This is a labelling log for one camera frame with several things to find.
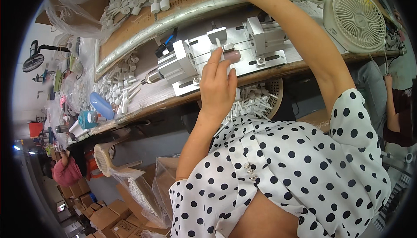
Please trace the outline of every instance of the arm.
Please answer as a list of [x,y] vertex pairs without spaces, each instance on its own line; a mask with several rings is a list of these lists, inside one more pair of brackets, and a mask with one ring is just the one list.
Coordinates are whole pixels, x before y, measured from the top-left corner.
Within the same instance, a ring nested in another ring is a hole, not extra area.
[[247,0],[270,14],[312,70],[330,115],[345,90],[355,88],[352,77],[328,34],[289,0]]
[[61,162],[64,168],[68,165],[68,156],[65,152],[61,152]]
[[390,131],[400,132],[399,113],[395,113],[394,99],[392,97],[392,77],[385,76],[385,87],[387,88],[387,127]]
[[175,180],[188,179],[195,166],[207,156],[211,139],[232,108],[236,96],[236,70],[227,78],[230,61],[219,63],[222,48],[216,49],[203,68],[200,91],[202,108],[181,152]]

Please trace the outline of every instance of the metal plate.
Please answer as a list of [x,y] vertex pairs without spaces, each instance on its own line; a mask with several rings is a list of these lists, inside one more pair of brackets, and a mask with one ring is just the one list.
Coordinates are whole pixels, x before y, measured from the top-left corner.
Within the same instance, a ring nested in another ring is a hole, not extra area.
[[[251,42],[248,41],[248,38],[245,35],[246,24],[244,24],[243,29],[237,30],[236,27],[228,28],[227,29],[227,40],[222,42],[223,45],[228,43],[233,43],[235,50],[239,50],[241,54],[241,59],[238,63],[234,64],[236,68],[237,76],[243,76],[246,74],[254,73],[259,70],[268,69],[274,66],[282,65],[287,63],[285,54],[283,50],[278,50],[272,53],[264,54],[264,58],[267,59],[265,65],[259,66],[256,63],[249,64],[253,61],[256,62],[256,58],[253,56],[251,51]],[[199,68],[199,73],[203,70],[204,65],[206,65],[208,59],[211,56],[211,52],[217,48],[217,45],[214,45],[210,42],[210,39],[207,35],[198,36],[196,38],[189,40],[192,51],[196,56],[195,62]],[[278,56],[278,58],[268,60],[273,56]],[[187,79],[181,80],[177,83],[174,83],[172,87],[174,88],[175,95],[181,96],[187,93],[196,91],[200,89],[199,83],[194,81],[195,78],[198,78],[197,81],[201,78],[201,76],[189,77]]]

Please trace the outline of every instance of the white fan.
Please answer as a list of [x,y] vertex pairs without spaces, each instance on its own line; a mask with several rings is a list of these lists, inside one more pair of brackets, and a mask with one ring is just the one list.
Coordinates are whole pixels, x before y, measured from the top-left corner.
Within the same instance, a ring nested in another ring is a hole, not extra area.
[[349,52],[372,53],[385,45],[384,17],[372,0],[325,0],[323,19],[326,30]]

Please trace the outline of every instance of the woman in polka dot blouse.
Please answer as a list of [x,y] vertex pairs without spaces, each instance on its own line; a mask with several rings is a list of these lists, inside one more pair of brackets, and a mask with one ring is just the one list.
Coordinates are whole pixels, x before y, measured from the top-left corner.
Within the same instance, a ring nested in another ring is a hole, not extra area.
[[204,66],[202,108],[169,193],[172,237],[358,237],[389,197],[378,137],[337,48],[288,0],[247,0],[285,30],[314,73],[330,136],[304,122],[237,117],[237,77],[215,50]]

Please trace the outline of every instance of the black hair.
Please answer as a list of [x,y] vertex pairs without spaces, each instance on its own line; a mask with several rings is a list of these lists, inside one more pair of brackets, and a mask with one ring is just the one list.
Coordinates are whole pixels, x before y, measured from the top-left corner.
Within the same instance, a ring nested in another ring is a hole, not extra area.
[[46,162],[46,163],[43,165],[43,172],[44,172],[44,174],[45,174],[47,177],[49,177],[50,179],[53,179],[53,178],[52,178],[52,169],[53,169],[53,166],[51,165],[51,163],[50,163],[50,162]]

